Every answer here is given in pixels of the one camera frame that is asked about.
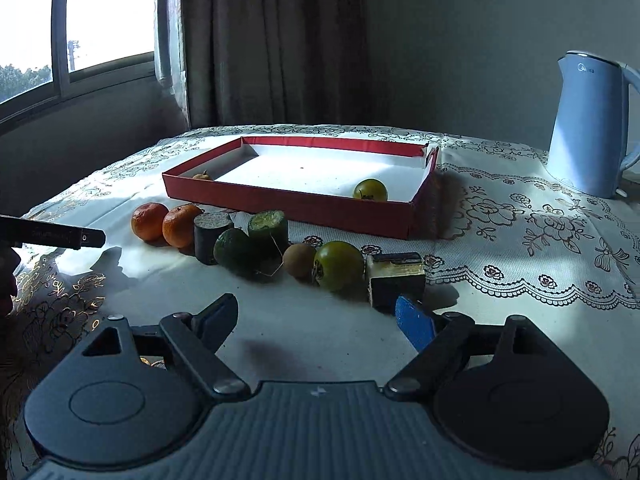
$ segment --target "tablecloth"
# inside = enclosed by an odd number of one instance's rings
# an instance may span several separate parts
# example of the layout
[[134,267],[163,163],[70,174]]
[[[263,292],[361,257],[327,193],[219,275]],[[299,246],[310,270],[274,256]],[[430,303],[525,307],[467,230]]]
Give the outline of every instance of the tablecloth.
[[[457,310],[479,323],[502,324],[510,314],[530,317],[610,403],[610,428],[594,459],[614,478],[640,478],[638,187],[627,185],[627,200],[575,192],[546,172],[545,152],[524,144],[389,127],[290,124],[203,128],[162,140],[25,215],[102,229],[107,244],[21,250],[15,313],[0,328],[0,445],[10,478],[21,478],[36,462],[20,418],[28,392],[109,314],[124,314],[130,324],[154,324],[172,312],[198,312],[224,292],[235,294],[239,323],[218,355],[252,387],[259,380],[385,383],[415,355],[395,320],[366,303],[284,273],[272,283],[248,283],[132,234],[130,215],[137,206],[181,203],[167,198],[162,171],[229,136],[252,134],[439,145],[438,174],[452,212],[441,239],[391,240],[291,222],[290,240],[315,246],[344,240],[363,254],[417,251],[432,308]],[[236,225],[246,226],[246,213],[233,216]]]

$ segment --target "tree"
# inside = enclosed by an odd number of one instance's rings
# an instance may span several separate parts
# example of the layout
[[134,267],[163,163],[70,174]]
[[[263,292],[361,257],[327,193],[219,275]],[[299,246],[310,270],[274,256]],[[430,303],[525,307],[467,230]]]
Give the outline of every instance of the tree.
[[0,66],[0,103],[49,81],[49,65],[36,70],[28,68],[25,72],[13,65]]

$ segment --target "red box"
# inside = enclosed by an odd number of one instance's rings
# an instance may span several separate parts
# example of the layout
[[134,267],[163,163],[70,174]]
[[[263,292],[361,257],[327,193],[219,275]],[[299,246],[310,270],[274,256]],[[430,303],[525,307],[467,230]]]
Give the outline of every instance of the red box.
[[[438,148],[426,149],[381,140],[238,137],[165,171],[162,179],[169,197],[187,202],[249,213],[277,209],[293,221],[388,238],[435,238]],[[203,169],[212,180],[192,178]],[[387,182],[380,174],[386,174]],[[363,177],[379,177],[389,200],[351,198],[349,186],[353,190],[353,182]]]

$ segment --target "curtain fold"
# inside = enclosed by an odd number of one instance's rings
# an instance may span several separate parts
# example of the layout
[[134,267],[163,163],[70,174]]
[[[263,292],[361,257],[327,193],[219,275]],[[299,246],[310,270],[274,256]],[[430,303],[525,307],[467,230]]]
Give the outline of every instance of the curtain fold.
[[158,0],[157,24],[191,128],[369,121],[362,0]]

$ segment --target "window frame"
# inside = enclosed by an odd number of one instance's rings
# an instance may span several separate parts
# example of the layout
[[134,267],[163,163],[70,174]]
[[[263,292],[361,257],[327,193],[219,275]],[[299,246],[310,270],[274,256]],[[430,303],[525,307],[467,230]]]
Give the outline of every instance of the window frame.
[[51,0],[52,81],[0,103],[0,136],[46,108],[121,83],[155,75],[154,53],[144,52],[69,72],[66,0]]

